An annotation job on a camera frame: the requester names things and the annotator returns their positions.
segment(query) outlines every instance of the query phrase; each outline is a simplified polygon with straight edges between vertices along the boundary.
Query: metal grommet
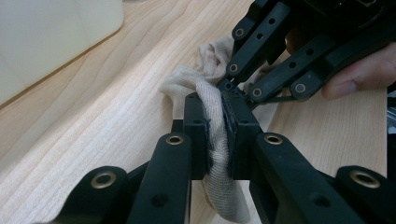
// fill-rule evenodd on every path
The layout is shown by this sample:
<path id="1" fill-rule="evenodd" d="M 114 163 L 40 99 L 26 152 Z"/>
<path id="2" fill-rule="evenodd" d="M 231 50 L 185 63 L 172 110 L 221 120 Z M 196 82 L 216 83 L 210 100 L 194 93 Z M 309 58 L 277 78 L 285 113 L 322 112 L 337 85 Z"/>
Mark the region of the metal grommet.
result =
<path id="1" fill-rule="evenodd" d="M 231 64 L 230 71 L 232 71 L 232 72 L 238 71 L 238 65 L 236 63 Z"/>
<path id="2" fill-rule="evenodd" d="M 111 171 L 104 171 L 97 174 L 91 181 L 94 189 L 105 189 L 111 186 L 117 179 L 117 176 Z"/>
<path id="3" fill-rule="evenodd" d="M 256 96 L 256 97 L 261 96 L 261 95 L 262 95 L 262 90 L 259 89 L 259 88 L 254 89 L 254 90 L 253 90 L 253 95 Z"/>
<path id="4" fill-rule="evenodd" d="M 351 171 L 349 175 L 353 181 L 366 188 L 377 189 L 381 186 L 375 177 L 362 171 Z"/>
<path id="5" fill-rule="evenodd" d="M 235 35 L 236 36 L 241 36 L 241 35 L 243 35 L 244 34 L 244 29 L 242 29 L 242 28 L 239 28 L 239 29 L 237 29 L 236 31 L 235 31 Z"/>
<path id="6" fill-rule="evenodd" d="M 264 140 L 272 145 L 280 145 L 283 143 L 283 140 L 280 137 L 271 134 L 265 135 Z"/>
<path id="7" fill-rule="evenodd" d="M 169 145 L 178 145 L 181 144 L 184 139 L 178 135 L 172 135 L 166 138 L 166 143 Z"/>
<path id="8" fill-rule="evenodd" d="M 305 92 L 305 85 L 304 84 L 297 84 L 294 88 L 298 93 Z"/>

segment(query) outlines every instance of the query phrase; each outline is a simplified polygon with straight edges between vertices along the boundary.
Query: beige fabric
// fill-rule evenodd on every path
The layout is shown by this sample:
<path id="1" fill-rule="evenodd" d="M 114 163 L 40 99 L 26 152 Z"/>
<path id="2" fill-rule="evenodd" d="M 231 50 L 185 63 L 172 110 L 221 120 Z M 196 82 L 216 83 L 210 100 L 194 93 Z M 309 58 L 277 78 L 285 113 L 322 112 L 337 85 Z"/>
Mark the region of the beige fabric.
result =
<path id="1" fill-rule="evenodd" d="M 185 97 L 195 91 L 198 93 L 204 105 L 205 118 L 209 120 L 208 151 L 213 161 L 209 174 L 202 181 L 206 201 L 225 219 L 246 223 L 249 221 L 249 211 L 243 191 L 239 183 L 232 180 L 228 174 L 227 134 L 220 92 L 215 86 L 225 74 L 225 66 L 231 58 L 232 48 L 233 40 L 230 37 L 223 37 L 202 45 L 197 61 L 198 66 L 195 69 L 179 66 L 164 81 L 160 91 L 171 98 L 174 119 L 183 119 Z M 252 80 L 263 74 L 260 71 Z M 264 111 L 270 113 L 265 113 L 260 109 L 261 113 L 266 114 L 266 122 L 262 125 L 265 130 L 275 108 L 273 105 L 269 109 L 264 108 Z"/>

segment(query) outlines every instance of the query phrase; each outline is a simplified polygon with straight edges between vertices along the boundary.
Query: person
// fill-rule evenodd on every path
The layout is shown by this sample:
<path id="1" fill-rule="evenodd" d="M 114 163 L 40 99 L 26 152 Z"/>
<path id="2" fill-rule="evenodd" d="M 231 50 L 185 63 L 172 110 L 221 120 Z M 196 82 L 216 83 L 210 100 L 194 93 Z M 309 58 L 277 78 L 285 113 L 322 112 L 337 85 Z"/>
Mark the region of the person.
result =
<path id="1" fill-rule="evenodd" d="M 293 53 L 305 43 L 306 36 L 297 29 L 286 36 L 287 50 Z M 324 98 L 332 100 L 356 91 L 386 88 L 396 81 L 396 43 L 356 61 L 335 74 L 322 88 Z"/>

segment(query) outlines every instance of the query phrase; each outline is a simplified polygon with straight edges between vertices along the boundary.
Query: fingernail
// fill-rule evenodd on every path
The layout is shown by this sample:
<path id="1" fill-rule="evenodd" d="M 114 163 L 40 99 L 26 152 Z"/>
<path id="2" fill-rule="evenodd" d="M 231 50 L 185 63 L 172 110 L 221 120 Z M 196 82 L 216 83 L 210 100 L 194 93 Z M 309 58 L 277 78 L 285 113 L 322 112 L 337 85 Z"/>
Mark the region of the fingernail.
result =
<path id="1" fill-rule="evenodd" d="M 326 96 L 328 99 L 338 99 L 343 96 L 349 95 L 353 92 L 356 92 L 358 90 L 358 87 L 356 86 L 355 82 L 353 81 L 348 81 L 345 83 L 342 83 L 340 85 L 332 87 Z"/>

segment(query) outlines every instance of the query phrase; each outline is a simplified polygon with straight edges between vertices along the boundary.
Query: wooden table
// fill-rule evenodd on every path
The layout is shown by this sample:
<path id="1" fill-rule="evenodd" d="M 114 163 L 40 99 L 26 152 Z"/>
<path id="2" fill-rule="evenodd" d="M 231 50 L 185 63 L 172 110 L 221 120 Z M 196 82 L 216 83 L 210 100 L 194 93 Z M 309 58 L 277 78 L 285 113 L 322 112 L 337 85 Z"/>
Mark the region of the wooden table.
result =
<path id="1" fill-rule="evenodd" d="M 90 170 L 131 171 L 148 161 L 172 122 L 171 103 L 158 92 L 163 79 L 178 64 L 194 67 L 199 45 L 230 35 L 250 3 L 125 0 L 119 31 L 2 105 L 1 222 L 50 221 Z M 270 130 L 330 175 L 347 164 L 386 172 L 384 90 L 280 105 Z M 227 223 L 199 190 L 192 200 L 191 223 Z"/>

